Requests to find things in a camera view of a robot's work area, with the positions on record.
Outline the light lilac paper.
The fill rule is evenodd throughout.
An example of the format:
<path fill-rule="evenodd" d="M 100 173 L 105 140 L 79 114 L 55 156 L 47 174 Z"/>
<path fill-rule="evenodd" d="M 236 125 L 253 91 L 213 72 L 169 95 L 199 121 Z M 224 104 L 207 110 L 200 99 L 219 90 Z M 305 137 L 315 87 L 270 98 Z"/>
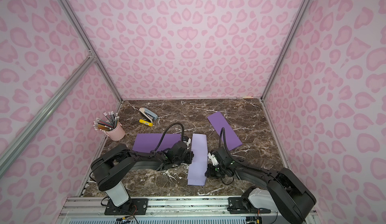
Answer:
<path fill-rule="evenodd" d="M 204 186 L 206 183 L 208 145 L 207 136 L 204 134 L 193 134 L 192 148 L 194 156 L 188 170 L 188 185 Z"/>

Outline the dark purple paper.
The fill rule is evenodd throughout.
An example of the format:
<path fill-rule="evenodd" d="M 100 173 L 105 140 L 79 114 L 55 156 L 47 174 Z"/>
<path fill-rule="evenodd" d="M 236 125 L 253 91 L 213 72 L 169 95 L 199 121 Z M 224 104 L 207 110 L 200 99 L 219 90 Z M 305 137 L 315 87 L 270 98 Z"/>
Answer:
<path fill-rule="evenodd" d="M 225 129 L 226 142 L 230 151 L 242 145 L 241 140 L 220 112 L 215 112 L 207 118 L 218 134 L 220 134 L 222 128 Z"/>
<path fill-rule="evenodd" d="M 132 150 L 136 152 L 150 153 L 157 147 L 161 137 L 162 134 L 138 134 Z M 179 134 L 166 134 L 160 147 L 158 148 L 158 151 L 171 148 L 180 140 L 181 136 Z"/>

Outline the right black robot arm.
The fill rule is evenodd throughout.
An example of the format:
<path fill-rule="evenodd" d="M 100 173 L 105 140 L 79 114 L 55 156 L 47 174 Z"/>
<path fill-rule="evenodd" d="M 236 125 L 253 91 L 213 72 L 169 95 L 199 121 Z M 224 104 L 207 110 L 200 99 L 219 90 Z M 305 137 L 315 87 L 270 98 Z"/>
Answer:
<path fill-rule="evenodd" d="M 288 168 L 279 171 L 253 166 L 237 159 L 220 147 L 208 154 L 211 164 L 205 176 L 223 179 L 225 176 L 251 182 L 268 190 L 277 211 L 291 224 L 301 224 L 316 204 L 316 198 Z"/>

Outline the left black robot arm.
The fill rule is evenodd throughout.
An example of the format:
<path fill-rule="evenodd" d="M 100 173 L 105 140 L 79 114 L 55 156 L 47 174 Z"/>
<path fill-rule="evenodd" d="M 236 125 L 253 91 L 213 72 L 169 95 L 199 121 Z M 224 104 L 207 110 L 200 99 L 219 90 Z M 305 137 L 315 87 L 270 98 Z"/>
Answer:
<path fill-rule="evenodd" d="M 193 151 L 183 141 L 171 148 L 150 153 L 136 152 L 119 144 L 96 159 L 90 166 L 98 189 L 104 191 L 116 207 L 129 204 L 131 198 L 122 183 L 123 178 L 133 170 L 164 171 L 182 164 L 191 164 Z"/>

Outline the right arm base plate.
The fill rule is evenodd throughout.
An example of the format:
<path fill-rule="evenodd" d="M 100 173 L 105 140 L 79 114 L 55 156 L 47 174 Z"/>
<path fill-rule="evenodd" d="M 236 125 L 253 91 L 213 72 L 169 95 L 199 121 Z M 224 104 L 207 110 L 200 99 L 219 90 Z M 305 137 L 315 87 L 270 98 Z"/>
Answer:
<path fill-rule="evenodd" d="M 247 198 L 229 197 L 227 211 L 230 214 L 270 214 L 271 210 L 255 208 Z"/>

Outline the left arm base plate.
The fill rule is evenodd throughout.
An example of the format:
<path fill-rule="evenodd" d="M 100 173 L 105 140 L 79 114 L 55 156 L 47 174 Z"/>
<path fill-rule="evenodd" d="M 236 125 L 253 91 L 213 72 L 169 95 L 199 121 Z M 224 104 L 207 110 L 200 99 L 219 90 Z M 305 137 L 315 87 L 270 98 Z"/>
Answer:
<path fill-rule="evenodd" d="M 119 207 L 116 207 L 113 202 L 109 199 L 105 204 L 106 216 L 131 216 L 131 215 L 140 215 L 143 216 L 146 214 L 148 208 L 149 199 L 147 198 L 131 198 L 126 203 L 122 204 Z"/>

